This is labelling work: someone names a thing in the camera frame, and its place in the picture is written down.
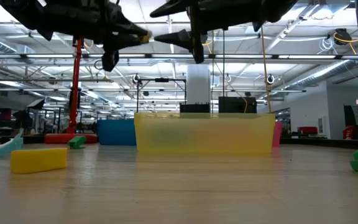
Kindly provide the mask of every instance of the yellow plastic piece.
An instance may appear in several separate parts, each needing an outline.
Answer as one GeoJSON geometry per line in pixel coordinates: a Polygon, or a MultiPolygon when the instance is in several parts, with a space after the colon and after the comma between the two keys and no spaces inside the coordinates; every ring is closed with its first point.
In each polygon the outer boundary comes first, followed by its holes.
{"type": "Polygon", "coordinates": [[[135,114],[140,153],[266,154],[274,126],[274,114],[135,114]]]}
{"type": "Polygon", "coordinates": [[[67,148],[16,150],[11,153],[11,171],[30,174],[67,166],[67,148]]]}

